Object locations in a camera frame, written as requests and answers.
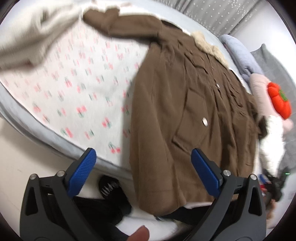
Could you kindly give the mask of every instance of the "cherry print sheet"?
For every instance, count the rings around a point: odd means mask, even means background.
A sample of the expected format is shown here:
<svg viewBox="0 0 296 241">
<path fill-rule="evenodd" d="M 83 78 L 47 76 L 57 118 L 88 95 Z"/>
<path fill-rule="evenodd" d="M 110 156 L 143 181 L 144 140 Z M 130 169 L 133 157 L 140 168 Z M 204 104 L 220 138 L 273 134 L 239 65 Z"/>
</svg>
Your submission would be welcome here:
<svg viewBox="0 0 296 241">
<path fill-rule="evenodd" d="M 147 50 L 79 20 L 52 44 L 41 65 L 2 72 L 0 81 L 43 125 L 129 170 L 133 78 Z"/>
</svg>

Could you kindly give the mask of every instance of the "beige fur collar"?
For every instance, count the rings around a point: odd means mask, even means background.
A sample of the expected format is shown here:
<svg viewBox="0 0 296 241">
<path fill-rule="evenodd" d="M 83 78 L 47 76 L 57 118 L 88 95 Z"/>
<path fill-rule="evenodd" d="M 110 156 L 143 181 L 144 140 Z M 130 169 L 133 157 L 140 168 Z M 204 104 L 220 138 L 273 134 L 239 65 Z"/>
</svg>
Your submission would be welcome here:
<svg viewBox="0 0 296 241">
<path fill-rule="evenodd" d="M 229 68 L 227 60 L 224 58 L 224 55 L 221 53 L 219 48 L 215 45 L 210 45 L 206 40 L 201 31 L 196 31 L 191 33 L 191 36 L 194 38 L 196 47 L 199 50 L 214 56 L 225 68 Z"/>
</svg>

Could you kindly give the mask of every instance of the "coat button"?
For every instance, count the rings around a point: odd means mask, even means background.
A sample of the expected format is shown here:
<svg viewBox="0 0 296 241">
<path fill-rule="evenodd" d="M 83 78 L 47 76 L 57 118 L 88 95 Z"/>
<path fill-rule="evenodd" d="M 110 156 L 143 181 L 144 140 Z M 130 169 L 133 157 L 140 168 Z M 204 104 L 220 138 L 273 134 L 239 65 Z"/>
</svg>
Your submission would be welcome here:
<svg viewBox="0 0 296 241">
<path fill-rule="evenodd" d="M 203 119 L 202 119 L 202 122 L 203 122 L 203 124 L 204 124 L 205 126 L 207 126 L 207 119 L 206 119 L 206 118 L 203 118 Z"/>
</svg>

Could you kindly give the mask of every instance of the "pink pillow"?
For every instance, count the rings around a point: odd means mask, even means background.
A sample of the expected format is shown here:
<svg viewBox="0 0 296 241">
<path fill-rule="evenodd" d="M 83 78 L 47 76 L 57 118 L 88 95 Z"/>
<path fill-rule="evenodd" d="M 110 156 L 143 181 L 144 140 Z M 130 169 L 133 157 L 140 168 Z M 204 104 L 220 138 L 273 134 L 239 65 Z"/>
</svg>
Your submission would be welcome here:
<svg viewBox="0 0 296 241">
<path fill-rule="evenodd" d="M 280 116 L 274 109 L 270 97 L 267 92 L 267 85 L 270 82 L 268 78 L 261 74 L 251 74 L 250 76 L 250 88 L 255 97 L 259 117 L 262 116 Z M 293 121 L 291 119 L 282 119 L 284 134 L 288 133 L 293 128 Z"/>
</svg>

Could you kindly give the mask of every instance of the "sparkly curtain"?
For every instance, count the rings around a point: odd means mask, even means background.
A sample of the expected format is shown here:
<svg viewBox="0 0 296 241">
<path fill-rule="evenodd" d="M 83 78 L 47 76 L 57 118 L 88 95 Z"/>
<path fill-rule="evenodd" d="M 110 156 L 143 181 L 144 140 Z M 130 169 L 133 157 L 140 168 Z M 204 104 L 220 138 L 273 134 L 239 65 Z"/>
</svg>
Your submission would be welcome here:
<svg viewBox="0 0 296 241">
<path fill-rule="evenodd" d="M 240 28 L 242 28 L 250 18 L 252 18 L 257 12 L 259 12 L 265 4 L 268 4 L 267 1 L 258 1 L 258 3 L 243 17 L 243 19 L 235 26 L 234 29 L 229 33 L 230 35 L 234 35 Z"/>
<path fill-rule="evenodd" d="M 197 21 L 216 36 L 230 33 L 248 21 L 261 0 L 155 0 Z"/>
</svg>

